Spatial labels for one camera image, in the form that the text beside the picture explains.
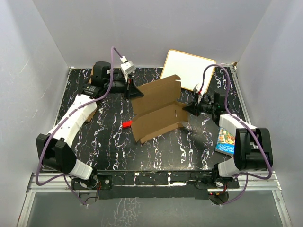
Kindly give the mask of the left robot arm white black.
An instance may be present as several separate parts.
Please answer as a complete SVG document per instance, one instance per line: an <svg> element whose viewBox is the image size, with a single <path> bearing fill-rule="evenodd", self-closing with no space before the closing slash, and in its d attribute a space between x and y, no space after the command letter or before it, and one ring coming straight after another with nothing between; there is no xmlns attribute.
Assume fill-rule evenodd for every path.
<svg viewBox="0 0 303 227"><path fill-rule="evenodd" d="M47 134L37 136L38 169L45 166L62 175L69 175L88 189L97 185L96 169L77 159L71 148L72 143L83 124L91 121L99 103L109 93L120 93L128 100L144 96L134 84L134 71L134 64L126 58L122 58L119 70L105 61L94 64L90 77L63 118Z"/></svg>

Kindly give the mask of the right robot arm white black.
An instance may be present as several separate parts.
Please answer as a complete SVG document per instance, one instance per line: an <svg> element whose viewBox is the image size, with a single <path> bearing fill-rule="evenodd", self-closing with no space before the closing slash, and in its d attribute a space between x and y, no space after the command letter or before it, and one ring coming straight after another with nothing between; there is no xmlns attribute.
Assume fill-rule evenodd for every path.
<svg viewBox="0 0 303 227"><path fill-rule="evenodd" d="M228 106L228 93L215 92L213 99L197 93L183 110L195 116L210 114L216 125L226 129L235 138L232 158L215 164L207 174L196 175L196 180L221 188L239 175L262 180L271 178L273 154L269 130L248 124L232 114Z"/></svg>

